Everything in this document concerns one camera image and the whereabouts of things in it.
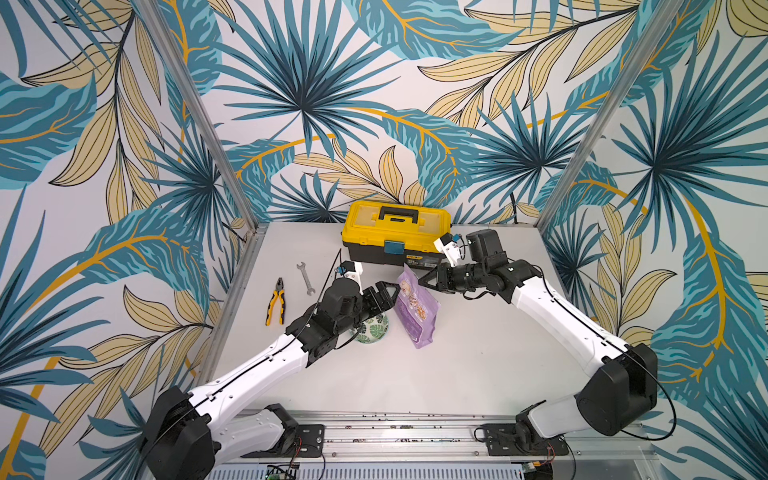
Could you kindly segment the purple oats bag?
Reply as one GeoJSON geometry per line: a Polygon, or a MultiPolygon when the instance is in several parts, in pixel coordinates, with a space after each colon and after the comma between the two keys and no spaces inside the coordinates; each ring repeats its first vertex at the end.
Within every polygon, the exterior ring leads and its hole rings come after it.
{"type": "Polygon", "coordinates": [[[398,277],[398,285],[394,311],[415,348],[421,349],[433,342],[440,303],[419,284],[407,265],[398,277]]]}

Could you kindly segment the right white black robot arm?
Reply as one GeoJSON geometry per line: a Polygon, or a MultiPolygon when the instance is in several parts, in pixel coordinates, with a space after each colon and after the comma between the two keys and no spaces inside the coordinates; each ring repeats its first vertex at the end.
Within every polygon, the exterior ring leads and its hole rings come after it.
{"type": "Polygon", "coordinates": [[[648,345],[630,345],[591,320],[555,291],[539,266],[511,259],[496,231],[474,231],[467,243],[471,260],[464,264],[455,236],[438,237],[434,246],[444,258],[420,278],[420,285],[461,293],[465,299],[501,298],[535,320],[588,377],[577,393],[541,401],[516,416],[512,437],[519,449],[530,452],[565,433],[587,429],[613,436],[656,407],[665,389],[657,355],[648,345]]]}

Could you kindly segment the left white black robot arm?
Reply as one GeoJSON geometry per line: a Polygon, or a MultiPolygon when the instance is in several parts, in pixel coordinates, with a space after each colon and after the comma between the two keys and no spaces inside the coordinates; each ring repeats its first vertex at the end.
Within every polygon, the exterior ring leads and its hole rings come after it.
{"type": "Polygon", "coordinates": [[[285,378],[338,348],[339,338],[392,309],[400,291],[379,281],[362,289],[337,278],[322,298],[271,345],[223,376],[190,391],[171,387],[154,402],[138,452],[156,479],[204,479],[218,465],[251,452],[289,455],[296,421],[278,404],[241,412],[285,378]]]}

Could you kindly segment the green leaf pattern bowl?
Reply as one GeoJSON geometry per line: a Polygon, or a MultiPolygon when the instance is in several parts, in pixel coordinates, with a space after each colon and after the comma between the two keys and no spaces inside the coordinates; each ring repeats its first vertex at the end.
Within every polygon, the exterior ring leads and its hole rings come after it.
{"type": "Polygon", "coordinates": [[[388,329],[388,317],[382,313],[364,321],[355,340],[362,344],[373,344],[382,340],[388,329]]]}

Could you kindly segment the silver open-end wrench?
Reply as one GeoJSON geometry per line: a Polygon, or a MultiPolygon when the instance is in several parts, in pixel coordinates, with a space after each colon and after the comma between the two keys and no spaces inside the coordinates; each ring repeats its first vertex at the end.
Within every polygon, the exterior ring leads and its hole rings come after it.
{"type": "Polygon", "coordinates": [[[298,263],[296,265],[296,268],[301,273],[302,279],[303,279],[303,281],[305,283],[305,286],[306,286],[306,293],[307,293],[307,295],[308,296],[313,296],[316,293],[316,290],[315,290],[313,284],[311,283],[309,274],[308,274],[307,269],[306,269],[306,263],[305,262],[300,262],[300,263],[298,263]]]}

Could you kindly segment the yellow black plastic toolbox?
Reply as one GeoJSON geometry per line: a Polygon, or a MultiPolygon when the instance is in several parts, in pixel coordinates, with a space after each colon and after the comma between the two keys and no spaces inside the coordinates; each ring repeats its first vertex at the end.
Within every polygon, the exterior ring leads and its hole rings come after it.
{"type": "Polygon", "coordinates": [[[360,200],[350,207],[342,244],[353,261],[430,270],[445,258],[434,242],[450,230],[445,210],[360,200]]]}

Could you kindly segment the yellow black pliers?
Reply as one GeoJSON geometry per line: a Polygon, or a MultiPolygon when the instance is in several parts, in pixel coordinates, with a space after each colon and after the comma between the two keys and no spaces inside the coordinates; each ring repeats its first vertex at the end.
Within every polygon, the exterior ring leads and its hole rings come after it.
{"type": "Polygon", "coordinates": [[[265,318],[265,325],[270,326],[273,323],[279,323],[280,325],[283,325],[285,322],[285,291],[284,291],[284,281],[282,277],[279,277],[276,281],[275,287],[273,289],[271,298],[269,300],[267,311],[266,311],[266,318],[265,318]]]}

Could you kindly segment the aluminium mounting rail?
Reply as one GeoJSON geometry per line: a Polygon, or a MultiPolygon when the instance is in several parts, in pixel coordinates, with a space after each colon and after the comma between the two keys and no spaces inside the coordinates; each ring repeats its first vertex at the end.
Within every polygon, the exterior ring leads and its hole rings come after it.
{"type": "MultiPolygon", "coordinates": [[[[482,442],[485,424],[510,424],[513,418],[499,415],[440,415],[426,413],[291,411],[301,425],[325,427],[323,454],[329,461],[495,461],[482,442]]],[[[655,460],[654,447],[619,434],[604,437],[593,431],[565,436],[570,450],[546,447],[506,452],[505,459],[543,460],[557,463],[570,460],[655,460]]]]}

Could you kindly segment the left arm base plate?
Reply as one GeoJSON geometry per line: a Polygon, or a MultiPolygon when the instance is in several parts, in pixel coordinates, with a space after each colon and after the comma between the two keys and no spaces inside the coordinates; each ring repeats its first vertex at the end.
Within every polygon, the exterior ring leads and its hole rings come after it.
{"type": "Polygon", "coordinates": [[[320,458],[323,454],[325,430],[322,424],[298,425],[284,433],[274,447],[252,450],[242,455],[242,458],[320,458]]]}

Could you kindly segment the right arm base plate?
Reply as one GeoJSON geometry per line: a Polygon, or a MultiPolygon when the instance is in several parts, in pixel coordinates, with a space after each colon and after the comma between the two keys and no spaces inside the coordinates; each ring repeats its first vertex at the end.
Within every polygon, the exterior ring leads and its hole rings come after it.
{"type": "Polygon", "coordinates": [[[483,424],[473,430],[476,442],[486,446],[492,457],[535,457],[557,458],[568,456],[570,449],[562,437],[543,439],[520,423],[483,424]]]}

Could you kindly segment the right aluminium frame post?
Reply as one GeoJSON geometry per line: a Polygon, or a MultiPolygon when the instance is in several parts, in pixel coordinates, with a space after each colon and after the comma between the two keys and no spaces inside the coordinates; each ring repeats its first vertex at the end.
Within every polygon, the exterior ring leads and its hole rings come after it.
{"type": "Polygon", "coordinates": [[[653,9],[653,15],[649,20],[648,26],[639,35],[638,45],[629,56],[627,66],[618,73],[616,81],[608,91],[607,99],[595,114],[582,142],[574,152],[570,163],[563,170],[558,184],[552,191],[546,208],[541,212],[535,224],[540,233],[546,232],[553,223],[557,209],[568,195],[571,185],[583,168],[589,154],[593,151],[605,127],[614,113],[620,108],[630,88],[643,71],[644,65],[652,56],[661,35],[675,19],[682,4],[682,1],[660,1],[658,7],[653,9]]]}

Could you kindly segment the aluminium frame post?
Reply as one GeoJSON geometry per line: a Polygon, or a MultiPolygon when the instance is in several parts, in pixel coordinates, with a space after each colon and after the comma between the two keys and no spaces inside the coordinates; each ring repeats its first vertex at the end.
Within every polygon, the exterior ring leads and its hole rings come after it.
{"type": "Polygon", "coordinates": [[[198,127],[199,133],[212,154],[219,168],[224,183],[228,186],[238,211],[245,220],[251,235],[255,235],[258,220],[252,214],[250,203],[236,178],[232,164],[223,149],[214,125],[207,114],[202,98],[199,95],[187,65],[184,63],[181,51],[175,46],[170,27],[165,21],[156,1],[138,0],[134,2],[137,12],[146,23],[151,39],[154,41],[166,68],[174,78],[182,100],[187,104],[190,115],[198,127]]]}
{"type": "Polygon", "coordinates": [[[540,233],[546,232],[553,223],[557,209],[568,195],[571,185],[583,168],[589,154],[593,151],[605,127],[614,113],[620,108],[630,88],[643,71],[644,65],[652,56],[661,35],[675,19],[682,4],[682,1],[660,1],[658,7],[653,9],[653,15],[649,20],[648,26],[639,35],[638,45],[629,56],[627,66],[618,73],[616,81],[608,91],[607,99],[595,114],[582,142],[574,152],[570,163],[563,170],[558,184],[552,191],[546,208],[541,212],[535,224],[540,233]]]}

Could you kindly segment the left aluminium frame post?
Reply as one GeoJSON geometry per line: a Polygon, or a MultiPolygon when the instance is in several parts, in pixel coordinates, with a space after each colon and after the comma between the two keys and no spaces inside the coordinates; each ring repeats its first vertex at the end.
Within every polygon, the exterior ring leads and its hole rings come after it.
{"type": "Polygon", "coordinates": [[[138,0],[134,2],[137,12],[146,23],[151,39],[154,41],[166,68],[174,78],[182,100],[187,104],[190,115],[198,127],[199,133],[212,154],[219,168],[224,183],[228,186],[238,211],[245,220],[251,235],[255,235],[258,220],[252,214],[250,203],[236,178],[232,164],[223,149],[214,125],[207,114],[202,98],[199,95],[187,65],[184,63],[181,51],[175,46],[170,27],[165,21],[156,1],[138,0]]]}

